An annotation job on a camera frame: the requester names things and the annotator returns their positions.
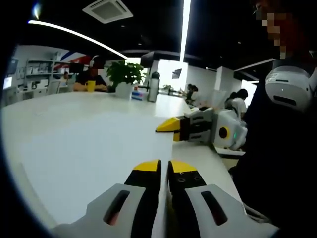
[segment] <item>yellow cup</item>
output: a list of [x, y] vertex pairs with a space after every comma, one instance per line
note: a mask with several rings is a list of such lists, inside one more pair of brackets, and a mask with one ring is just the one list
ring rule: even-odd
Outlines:
[[95, 85], [96, 85], [95, 81], [88, 81], [87, 82], [87, 91], [88, 92], [94, 92], [95, 91]]

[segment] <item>chair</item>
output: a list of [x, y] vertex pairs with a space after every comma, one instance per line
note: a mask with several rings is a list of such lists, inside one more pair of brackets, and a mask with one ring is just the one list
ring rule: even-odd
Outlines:
[[68, 86], [68, 91], [69, 91], [69, 92], [74, 91], [74, 84], [75, 84], [75, 82], [76, 82], [76, 78], [71, 78], [71, 79], [68, 80], [67, 86]]
[[58, 93], [59, 86], [60, 86], [60, 81], [50, 80], [49, 85], [48, 85], [47, 95]]
[[17, 96], [17, 88], [16, 87], [8, 87], [3, 90], [3, 98], [2, 104], [3, 106], [8, 106], [13, 103], [17, 103], [18, 96]]

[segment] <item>thermos bottle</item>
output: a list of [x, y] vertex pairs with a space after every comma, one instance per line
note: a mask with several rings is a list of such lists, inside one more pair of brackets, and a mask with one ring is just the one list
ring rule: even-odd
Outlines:
[[158, 72], [152, 73], [150, 83], [149, 83], [149, 95], [148, 101], [155, 103], [157, 101], [157, 97], [159, 94], [159, 77], [160, 74]]

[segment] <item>person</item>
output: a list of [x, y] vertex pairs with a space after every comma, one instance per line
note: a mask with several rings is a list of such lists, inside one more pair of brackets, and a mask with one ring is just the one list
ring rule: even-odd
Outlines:
[[95, 91], [107, 92], [107, 84], [99, 75], [99, 69], [104, 69], [105, 60], [101, 56], [95, 56], [92, 60], [92, 65], [88, 70], [79, 73], [74, 84], [74, 91], [85, 92], [87, 91], [87, 82], [95, 81]]
[[60, 78], [60, 84], [66, 85], [68, 80], [69, 80], [69, 75], [68, 75], [68, 72], [65, 71], [64, 75]]
[[226, 101], [224, 102], [224, 108], [226, 109], [230, 109], [232, 110], [232, 100], [235, 99], [237, 97], [237, 93], [236, 92], [232, 92], [230, 94], [230, 96], [226, 99]]
[[192, 84], [188, 84], [187, 85], [187, 93], [185, 93], [186, 95], [186, 99], [185, 99], [185, 102], [187, 104], [190, 104], [191, 100], [192, 100], [192, 94], [193, 94], [193, 86]]
[[199, 108], [201, 107], [201, 96], [199, 94], [199, 89], [198, 87], [196, 87], [195, 85], [192, 86], [192, 91], [193, 91], [193, 94], [192, 94], [192, 97], [191, 97], [191, 105], [193, 105], [194, 107], [196, 108]]
[[247, 97], [248, 97], [248, 91], [243, 88], [243, 89], [240, 89], [237, 92], [236, 97], [232, 99], [232, 107], [235, 108], [238, 114], [238, 118], [240, 120], [243, 119], [244, 113], [246, 113], [247, 111], [247, 106], [246, 106], [246, 103], [244, 102], [244, 100], [246, 100]]
[[[252, 2], [257, 9], [255, 15], [262, 22], [266, 21], [263, 26], [274, 35], [270, 38], [280, 43], [281, 58], [286, 56], [301, 64], [311, 63], [314, 69], [316, 62], [309, 53], [309, 40], [304, 34], [307, 31], [303, 31], [298, 15], [295, 17], [303, 10], [301, 2]], [[310, 16], [308, 11], [313, 10], [315, 8], [307, 7], [303, 13]], [[308, 160], [316, 157], [316, 112], [314, 100], [305, 112], [273, 103], [267, 95], [265, 81], [260, 81], [244, 115], [248, 125], [246, 153], [233, 170], [233, 182], [242, 201], [269, 217], [286, 234], [283, 237], [298, 232], [307, 234], [314, 229], [313, 219], [303, 218], [310, 217], [315, 207], [310, 188], [315, 186], [316, 172]]]

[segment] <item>window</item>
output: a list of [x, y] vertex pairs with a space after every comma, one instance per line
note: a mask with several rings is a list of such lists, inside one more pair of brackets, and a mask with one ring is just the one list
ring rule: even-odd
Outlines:
[[4, 79], [3, 89], [9, 88], [12, 85], [12, 77], [8, 77]]
[[[177, 69], [182, 69], [180, 77], [172, 79], [173, 72]], [[171, 85], [174, 90], [185, 90], [187, 79], [188, 63], [161, 59], [158, 63], [158, 72], [160, 73], [159, 87]]]
[[[127, 63], [138, 63], [140, 64], [141, 63], [141, 58], [128, 58], [125, 60]], [[141, 73], [149, 73], [149, 68], [145, 68], [141, 71]]]
[[244, 88], [248, 91], [249, 96], [245, 100], [246, 106], [248, 107], [251, 104], [251, 101], [253, 99], [253, 95], [257, 89], [257, 86], [246, 80], [242, 80], [241, 88]]

